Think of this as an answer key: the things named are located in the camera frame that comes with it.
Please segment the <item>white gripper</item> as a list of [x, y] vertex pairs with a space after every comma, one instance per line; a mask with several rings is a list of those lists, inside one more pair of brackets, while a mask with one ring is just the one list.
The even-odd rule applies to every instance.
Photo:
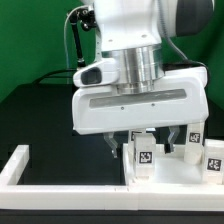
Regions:
[[170, 126], [164, 151], [172, 153], [180, 133], [175, 125], [200, 123], [209, 115], [203, 66], [168, 70], [144, 93], [121, 94], [117, 81], [115, 61], [102, 59], [74, 74], [78, 90], [72, 98], [73, 129], [82, 135], [104, 133], [114, 158], [118, 142], [113, 132]]

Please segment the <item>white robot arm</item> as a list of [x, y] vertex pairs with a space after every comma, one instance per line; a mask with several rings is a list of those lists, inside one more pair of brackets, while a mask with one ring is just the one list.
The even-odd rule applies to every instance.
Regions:
[[100, 55], [73, 76], [73, 129], [102, 133], [116, 153], [116, 132], [168, 127], [173, 144], [181, 125], [205, 121], [206, 69], [183, 57], [182, 68], [165, 71], [161, 43], [200, 32], [214, 0], [93, 0], [92, 6]]

